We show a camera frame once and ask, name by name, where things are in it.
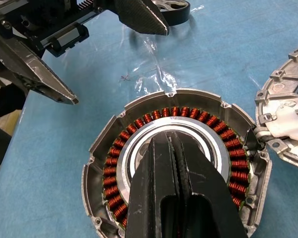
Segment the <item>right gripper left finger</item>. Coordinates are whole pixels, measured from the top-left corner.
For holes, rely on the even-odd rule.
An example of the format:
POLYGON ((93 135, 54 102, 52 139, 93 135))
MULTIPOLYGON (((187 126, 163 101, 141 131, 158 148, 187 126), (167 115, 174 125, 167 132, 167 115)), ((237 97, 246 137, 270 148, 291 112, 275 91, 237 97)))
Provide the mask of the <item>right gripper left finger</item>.
POLYGON ((127 238, 179 238, 182 235, 176 132, 160 132, 149 142, 132 177, 127 238))

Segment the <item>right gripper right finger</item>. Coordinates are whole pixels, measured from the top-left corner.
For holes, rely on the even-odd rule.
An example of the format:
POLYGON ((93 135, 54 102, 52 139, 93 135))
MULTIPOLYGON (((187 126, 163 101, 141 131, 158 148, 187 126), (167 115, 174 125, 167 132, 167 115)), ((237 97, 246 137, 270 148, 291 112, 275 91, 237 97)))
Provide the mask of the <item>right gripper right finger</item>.
POLYGON ((180 191, 180 238, 245 238, 244 225, 228 187, 198 143, 181 132, 172 132, 180 191))

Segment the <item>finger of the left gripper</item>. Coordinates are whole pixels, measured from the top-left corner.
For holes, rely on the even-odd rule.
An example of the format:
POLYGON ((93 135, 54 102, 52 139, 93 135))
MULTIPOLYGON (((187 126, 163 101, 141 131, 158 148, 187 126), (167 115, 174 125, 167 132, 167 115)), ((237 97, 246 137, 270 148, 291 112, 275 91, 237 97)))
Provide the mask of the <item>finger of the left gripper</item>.
POLYGON ((169 25, 150 0, 115 0, 119 20, 142 34, 168 35, 169 25))
POLYGON ((22 90, 32 90, 58 103, 75 105, 77 96, 25 44, 0 39, 0 77, 22 90))

